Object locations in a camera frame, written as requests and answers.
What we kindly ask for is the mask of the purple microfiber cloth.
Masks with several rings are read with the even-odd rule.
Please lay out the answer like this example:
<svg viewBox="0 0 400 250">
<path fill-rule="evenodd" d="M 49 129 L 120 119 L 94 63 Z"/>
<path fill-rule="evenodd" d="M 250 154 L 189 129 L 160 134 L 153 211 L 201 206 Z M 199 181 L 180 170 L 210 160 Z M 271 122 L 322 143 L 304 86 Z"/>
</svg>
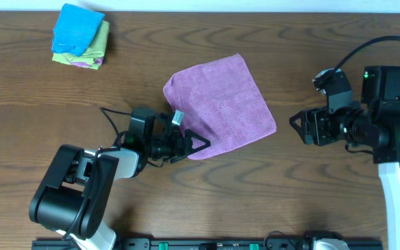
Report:
<svg viewBox="0 0 400 250">
<path fill-rule="evenodd" d="M 188 156 L 191 160 L 212 158 L 276 132 L 272 113 L 238 53 L 176 72 L 162 90 L 172 109 L 184 113 L 182 129 L 210 141 L 207 149 Z"/>
</svg>

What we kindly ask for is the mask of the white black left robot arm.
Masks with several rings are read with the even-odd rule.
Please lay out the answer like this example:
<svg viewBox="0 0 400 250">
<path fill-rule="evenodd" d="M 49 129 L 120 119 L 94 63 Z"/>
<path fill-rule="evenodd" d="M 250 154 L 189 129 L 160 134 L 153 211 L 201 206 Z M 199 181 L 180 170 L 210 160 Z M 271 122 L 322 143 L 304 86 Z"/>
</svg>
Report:
<svg viewBox="0 0 400 250">
<path fill-rule="evenodd" d="M 116 128 L 110 147 L 61 145 L 33 195 L 30 220 L 59 233 L 64 245 L 122 249 L 122 240 L 103 220 L 113 183 L 136 177 L 147 165 L 162 167 L 210 147 L 194 131 L 181 130 L 180 110 L 158 114 L 136 108 L 127 115 L 128 129 Z"/>
</svg>

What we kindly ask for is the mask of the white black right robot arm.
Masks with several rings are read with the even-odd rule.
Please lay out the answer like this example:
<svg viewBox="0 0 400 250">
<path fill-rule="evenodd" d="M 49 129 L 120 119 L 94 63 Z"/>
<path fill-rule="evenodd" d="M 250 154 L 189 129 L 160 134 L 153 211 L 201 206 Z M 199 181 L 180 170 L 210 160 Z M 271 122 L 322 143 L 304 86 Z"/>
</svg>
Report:
<svg viewBox="0 0 400 250">
<path fill-rule="evenodd" d="M 372 155 L 385 196 L 388 246 L 400 249 L 400 66 L 367 66 L 360 101 L 341 70 L 324 70 L 313 82 L 326 105 L 293 115 L 291 127 L 304 144 L 344 140 L 349 153 Z"/>
</svg>

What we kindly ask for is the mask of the pink folded cloth in stack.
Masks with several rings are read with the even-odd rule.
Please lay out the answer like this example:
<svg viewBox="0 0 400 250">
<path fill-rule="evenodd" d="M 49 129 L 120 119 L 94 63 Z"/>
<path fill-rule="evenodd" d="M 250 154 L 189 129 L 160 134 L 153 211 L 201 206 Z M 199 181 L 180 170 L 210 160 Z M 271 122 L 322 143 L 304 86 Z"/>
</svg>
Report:
<svg viewBox="0 0 400 250">
<path fill-rule="evenodd" d="M 103 63 L 103 57 L 98 57 L 96 59 L 91 58 L 89 62 L 83 62 L 83 61 L 70 61 L 69 62 L 73 66 L 77 67 L 84 67 L 84 68 L 90 68 L 90 69 L 98 69 Z"/>
</svg>

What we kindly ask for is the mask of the green folded cloth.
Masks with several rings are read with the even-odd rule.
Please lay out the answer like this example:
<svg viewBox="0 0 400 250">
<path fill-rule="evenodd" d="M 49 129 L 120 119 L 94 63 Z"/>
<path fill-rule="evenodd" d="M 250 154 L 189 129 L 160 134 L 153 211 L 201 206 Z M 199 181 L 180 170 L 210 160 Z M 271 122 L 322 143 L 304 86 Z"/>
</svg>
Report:
<svg viewBox="0 0 400 250">
<path fill-rule="evenodd" d="M 88 63 L 91 58 L 104 58 L 109 32 L 110 23 L 107 21 L 102 21 L 94 39 L 81 56 L 75 56 L 71 53 L 54 53 L 52 61 L 65 65 L 71 65 L 69 63 L 70 61 L 83 61 Z"/>
</svg>

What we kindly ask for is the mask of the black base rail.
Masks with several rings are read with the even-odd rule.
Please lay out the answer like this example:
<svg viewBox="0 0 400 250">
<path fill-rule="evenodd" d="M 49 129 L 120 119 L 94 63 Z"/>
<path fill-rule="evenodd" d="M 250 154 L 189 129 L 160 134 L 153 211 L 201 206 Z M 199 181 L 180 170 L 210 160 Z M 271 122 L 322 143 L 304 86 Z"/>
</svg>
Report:
<svg viewBox="0 0 400 250">
<path fill-rule="evenodd" d="M 124 238 L 117 240 L 113 250 L 313 250 L 318 249 L 317 241 L 328 236 L 337 244 L 345 244 L 350 250 L 383 250 L 380 240 L 344 239 L 334 232 L 311 232 L 301 239 L 281 235 L 266 237 L 264 240 L 153 240 L 148 238 Z"/>
</svg>

